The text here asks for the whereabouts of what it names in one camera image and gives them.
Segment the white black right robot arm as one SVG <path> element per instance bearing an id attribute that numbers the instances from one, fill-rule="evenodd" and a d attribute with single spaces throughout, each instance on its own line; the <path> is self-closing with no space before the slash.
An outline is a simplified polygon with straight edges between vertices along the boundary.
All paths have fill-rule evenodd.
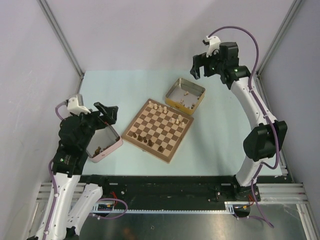
<path id="1" fill-rule="evenodd" d="M 204 76 L 219 75 L 221 82 L 236 96 L 250 124 L 251 132 L 243 141 L 245 159 L 233 177 L 227 191 L 236 201 L 244 201 L 255 194 L 255 184 L 263 166 L 276 169 L 279 164 L 288 126 L 269 111 L 252 83 L 252 75 L 239 65 L 236 42 L 221 42 L 219 38 L 204 40 L 207 52 L 194 55 L 190 74 L 198 80 L 200 68 Z"/>

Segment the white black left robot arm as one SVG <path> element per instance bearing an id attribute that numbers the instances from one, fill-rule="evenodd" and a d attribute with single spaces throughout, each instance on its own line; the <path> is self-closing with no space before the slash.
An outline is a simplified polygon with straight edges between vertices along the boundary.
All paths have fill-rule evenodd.
<path id="1" fill-rule="evenodd" d="M 77 240 L 93 205 L 110 196 L 108 179 L 92 175 L 84 192 L 70 208 L 74 191 L 87 160 L 97 163 L 119 148 L 123 141 L 114 130 L 117 106 L 94 103 L 95 111 L 75 98 L 64 102 L 70 116 L 61 119 L 58 148 L 49 162 L 51 190 L 41 224 L 33 240 Z"/>

